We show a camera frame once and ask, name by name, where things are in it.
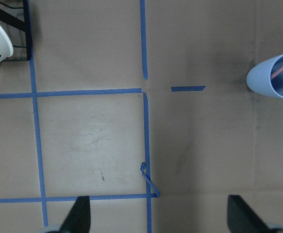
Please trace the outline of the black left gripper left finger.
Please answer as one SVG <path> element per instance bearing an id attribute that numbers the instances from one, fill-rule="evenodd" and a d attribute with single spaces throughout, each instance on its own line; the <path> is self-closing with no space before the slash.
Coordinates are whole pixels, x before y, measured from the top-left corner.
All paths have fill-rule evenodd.
<path id="1" fill-rule="evenodd" d="M 60 233 L 89 233 L 91 226 L 90 199 L 89 196 L 77 197 L 69 211 Z"/>

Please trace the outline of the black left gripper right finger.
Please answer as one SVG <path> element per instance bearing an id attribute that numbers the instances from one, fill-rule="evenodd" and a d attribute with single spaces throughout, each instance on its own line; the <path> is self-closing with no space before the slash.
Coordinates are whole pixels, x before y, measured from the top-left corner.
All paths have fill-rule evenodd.
<path id="1" fill-rule="evenodd" d="M 231 233 L 272 232 L 240 195 L 228 196 L 227 225 Z"/>

